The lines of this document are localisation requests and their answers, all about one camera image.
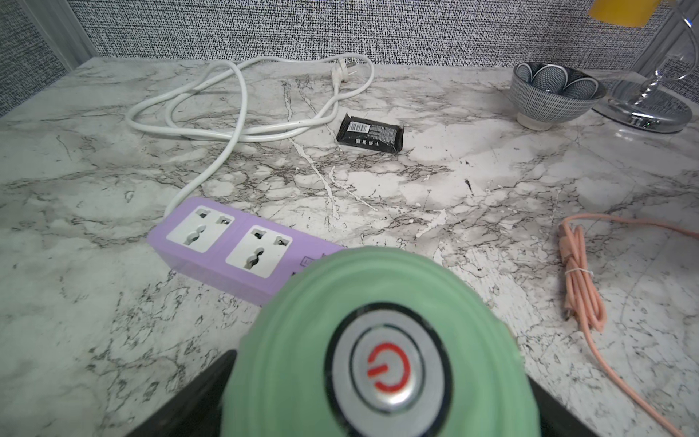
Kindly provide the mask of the purple power strip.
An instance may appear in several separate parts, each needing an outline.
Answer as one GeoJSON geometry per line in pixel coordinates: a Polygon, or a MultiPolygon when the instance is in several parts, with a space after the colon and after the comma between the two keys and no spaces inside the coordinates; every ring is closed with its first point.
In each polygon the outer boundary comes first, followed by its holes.
{"type": "Polygon", "coordinates": [[[344,247],[205,198],[189,198],[147,236],[169,267],[264,306],[295,274],[344,247]]]}

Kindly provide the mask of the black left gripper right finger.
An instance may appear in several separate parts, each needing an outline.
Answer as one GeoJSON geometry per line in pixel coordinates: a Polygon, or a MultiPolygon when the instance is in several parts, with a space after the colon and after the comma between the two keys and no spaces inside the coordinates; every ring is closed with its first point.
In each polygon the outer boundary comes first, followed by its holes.
{"type": "Polygon", "coordinates": [[[539,409],[543,437],[597,437],[532,377],[528,380],[539,409]]]}

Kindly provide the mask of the black snack bar wrapper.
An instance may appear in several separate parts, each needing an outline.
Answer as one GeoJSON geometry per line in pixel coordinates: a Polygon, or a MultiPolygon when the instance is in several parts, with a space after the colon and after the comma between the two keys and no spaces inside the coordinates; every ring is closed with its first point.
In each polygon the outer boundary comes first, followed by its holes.
{"type": "Polygon", "coordinates": [[[340,145],[396,155],[403,149],[404,128],[346,115],[336,140],[340,145]]]}

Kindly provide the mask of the blue patterned ceramic bowl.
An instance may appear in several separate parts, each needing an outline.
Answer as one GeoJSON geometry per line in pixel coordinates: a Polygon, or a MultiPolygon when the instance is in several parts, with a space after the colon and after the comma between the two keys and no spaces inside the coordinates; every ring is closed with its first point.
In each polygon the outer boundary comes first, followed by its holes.
{"type": "Polygon", "coordinates": [[[509,92],[517,122],[535,131],[579,118],[606,94],[601,81],[582,71],[540,62],[517,64],[509,92]]]}

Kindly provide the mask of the chrome stand with yellow cups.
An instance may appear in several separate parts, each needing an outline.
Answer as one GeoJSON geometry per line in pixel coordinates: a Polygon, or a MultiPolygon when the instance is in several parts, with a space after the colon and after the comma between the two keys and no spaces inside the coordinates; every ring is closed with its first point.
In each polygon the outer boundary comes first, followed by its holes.
{"type": "MultiPolygon", "coordinates": [[[[609,25],[641,28],[646,26],[659,5],[659,1],[595,1],[589,9],[589,16],[609,25]]],[[[686,72],[671,74],[669,52],[674,43],[666,38],[642,63],[643,68],[653,67],[645,74],[644,81],[639,83],[628,78],[606,81],[606,96],[593,107],[593,111],[626,127],[658,134],[678,133],[693,118],[692,109],[686,103],[662,90],[663,86],[680,82],[698,69],[698,34],[694,19],[678,1],[669,1],[668,5],[692,48],[693,58],[686,72]]]]}

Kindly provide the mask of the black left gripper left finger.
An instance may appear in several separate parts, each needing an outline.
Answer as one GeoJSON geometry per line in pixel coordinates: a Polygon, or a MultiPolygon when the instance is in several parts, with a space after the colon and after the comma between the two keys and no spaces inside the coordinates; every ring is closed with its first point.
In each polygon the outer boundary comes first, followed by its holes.
{"type": "Polygon", "coordinates": [[[223,353],[129,436],[219,436],[222,396],[237,354],[223,353]]]}

